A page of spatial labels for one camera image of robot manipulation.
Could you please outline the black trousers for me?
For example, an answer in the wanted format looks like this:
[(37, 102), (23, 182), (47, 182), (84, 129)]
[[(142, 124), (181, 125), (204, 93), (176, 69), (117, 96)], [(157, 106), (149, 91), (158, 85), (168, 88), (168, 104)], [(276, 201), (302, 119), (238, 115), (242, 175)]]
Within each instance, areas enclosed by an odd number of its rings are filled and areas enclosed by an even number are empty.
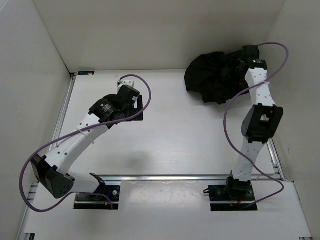
[(198, 56), (188, 66), (184, 74), (185, 87), (188, 92), (201, 94), (204, 103), (225, 104), (249, 86), (222, 81), (222, 71), (231, 59), (241, 59), (246, 62), (249, 55), (244, 49), (226, 54), (212, 52)]

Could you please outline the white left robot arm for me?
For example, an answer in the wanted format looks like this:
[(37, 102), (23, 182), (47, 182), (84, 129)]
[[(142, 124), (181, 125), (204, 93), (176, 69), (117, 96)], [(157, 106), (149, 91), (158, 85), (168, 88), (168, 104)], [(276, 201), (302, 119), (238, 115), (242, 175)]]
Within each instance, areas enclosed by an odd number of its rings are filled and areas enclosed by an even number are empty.
[(124, 81), (117, 87), (117, 94), (99, 99), (76, 128), (76, 135), (64, 139), (44, 156), (36, 155), (31, 160), (38, 181), (60, 199), (70, 192), (87, 193), (93, 200), (105, 194), (104, 181), (94, 173), (82, 174), (70, 170), (78, 157), (110, 127), (104, 123), (122, 120), (134, 115), (142, 107), (140, 92), (133, 81)]

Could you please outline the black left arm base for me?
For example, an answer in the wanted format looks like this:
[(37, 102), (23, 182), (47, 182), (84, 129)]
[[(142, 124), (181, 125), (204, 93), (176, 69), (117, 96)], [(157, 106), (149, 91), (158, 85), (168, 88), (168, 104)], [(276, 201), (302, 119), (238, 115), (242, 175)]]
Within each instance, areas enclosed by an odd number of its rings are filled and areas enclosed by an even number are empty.
[(120, 191), (120, 181), (107, 181), (105, 186), (98, 190), (99, 195), (77, 193), (73, 208), (75, 210), (118, 210)]

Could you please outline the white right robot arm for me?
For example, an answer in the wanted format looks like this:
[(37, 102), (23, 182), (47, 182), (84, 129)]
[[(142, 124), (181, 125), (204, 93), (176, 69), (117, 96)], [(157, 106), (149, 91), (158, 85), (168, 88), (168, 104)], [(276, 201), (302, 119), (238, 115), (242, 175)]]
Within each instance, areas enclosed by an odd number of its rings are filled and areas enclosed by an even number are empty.
[(242, 147), (224, 188), (230, 200), (242, 198), (250, 191), (252, 171), (256, 168), (260, 151), (274, 137), (284, 114), (283, 108), (278, 107), (272, 98), (267, 63), (260, 59), (257, 45), (242, 48), (238, 72), (248, 85), (252, 106), (242, 122)]

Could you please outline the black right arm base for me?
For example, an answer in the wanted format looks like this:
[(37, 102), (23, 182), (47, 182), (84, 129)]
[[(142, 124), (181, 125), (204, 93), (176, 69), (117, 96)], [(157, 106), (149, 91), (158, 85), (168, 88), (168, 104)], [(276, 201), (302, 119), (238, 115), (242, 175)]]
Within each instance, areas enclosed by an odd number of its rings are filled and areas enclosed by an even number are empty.
[(211, 212), (258, 211), (252, 186), (248, 193), (235, 197), (226, 192), (226, 185), (209, 185), (203, 193), (209, 195)]

